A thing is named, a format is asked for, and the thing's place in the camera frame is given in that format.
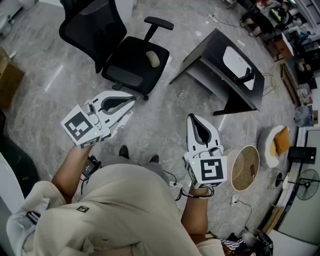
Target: power strip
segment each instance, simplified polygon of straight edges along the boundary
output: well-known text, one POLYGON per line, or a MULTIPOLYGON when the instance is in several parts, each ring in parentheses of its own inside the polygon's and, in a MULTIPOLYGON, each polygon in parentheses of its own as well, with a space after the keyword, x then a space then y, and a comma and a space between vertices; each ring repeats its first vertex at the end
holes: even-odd
POLYGON ((176 183, 175 185, 175 182, 174 181, 170 181, 169 182, 169 186, 170 187, 175 187, 175 188, 182 188, 183 184, 182 183, 176 183))
MULTIPOLYGON (((174 183, 173 181, 170 181, 170 182, 169 182, 169 186, 170 186, 170 187, 175 187, 175 188, 179 188, 179 189, 180 189, 180 188, 182 188, 182 186, 183 186, 183 183, 177 183, 177 184, 175 184, 175 185, 174 185, 174 184, 175 184, 175 183, 174 183)), ((190 183, 189 183, 188 185, 184 185, 184 187, 185 187, 185 188, 186 188, 186 187, 189 187, 189 188, 190 188, 190 187, 191 187, 191 184, 192 184, 192 183, 191 183, 191 181, 190 181, 190 183)))

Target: wrist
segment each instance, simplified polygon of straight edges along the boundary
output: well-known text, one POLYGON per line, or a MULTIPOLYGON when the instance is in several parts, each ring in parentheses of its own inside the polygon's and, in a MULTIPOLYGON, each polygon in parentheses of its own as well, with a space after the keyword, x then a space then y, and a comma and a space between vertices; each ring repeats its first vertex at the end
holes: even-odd
POLYGON ((193 196, 207 196, 209 194, 209 189, 208 188, 201 188, 201 189, 195 189, 194 186, 192 185, 189 190, 189 194, 193 196))

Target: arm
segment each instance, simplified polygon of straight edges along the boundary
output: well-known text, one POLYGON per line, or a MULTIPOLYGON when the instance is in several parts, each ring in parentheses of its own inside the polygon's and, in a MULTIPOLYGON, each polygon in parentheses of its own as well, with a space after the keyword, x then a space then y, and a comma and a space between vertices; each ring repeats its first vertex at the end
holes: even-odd
POLYGON ((52 184, 60 191, 67 204, 74 197, 82 170, 84 169, 92 146, 78 149, 73 146, 66 156, 60 169, 52 178, 52 184))
MULTIPOLYGON (((194 186, 191 186, 189 194, 193 196, 207 196, 208 189, 194 189, 194 186)), ((207 240, 205 237, 208 231, 207 210, 208 199, 188 197, 181 223, 195 244, 207 240)))
POLYGON ((149 41, 150 38, 154 35, 154 33, 156 32, 158 27, 167 29, 167 30, 173 30, 174 29, 174 25, 169 22, 166 21, 164 19, 161 18, 156 18, 156 17, 146 17, 144 19, 145 23, 149 23, 151 24, 151 27, 149 28, 148 32, 145 35, 144 41, 149 41))

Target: chair seat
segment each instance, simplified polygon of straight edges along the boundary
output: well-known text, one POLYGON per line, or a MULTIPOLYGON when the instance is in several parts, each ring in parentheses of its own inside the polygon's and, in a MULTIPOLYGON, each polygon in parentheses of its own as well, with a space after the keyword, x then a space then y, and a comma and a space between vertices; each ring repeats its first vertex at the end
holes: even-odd
POLYGON ((102 70, 102 76, 147 95, 157 84, 168 58, 169 51, 165 48, 128 36, 106 62, 102 70), (158 56, 159 66, 155 68, 151 66, 146 56, 149 51, 154 51, 158 56))

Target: label patch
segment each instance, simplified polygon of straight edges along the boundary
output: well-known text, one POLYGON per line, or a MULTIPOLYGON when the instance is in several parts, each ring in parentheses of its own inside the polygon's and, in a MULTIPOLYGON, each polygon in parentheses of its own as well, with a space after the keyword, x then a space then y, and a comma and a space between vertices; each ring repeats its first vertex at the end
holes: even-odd
POLYGON ((79 212, 86 213, 89 210, 89 208, 81 205, 77 210, 79 212))

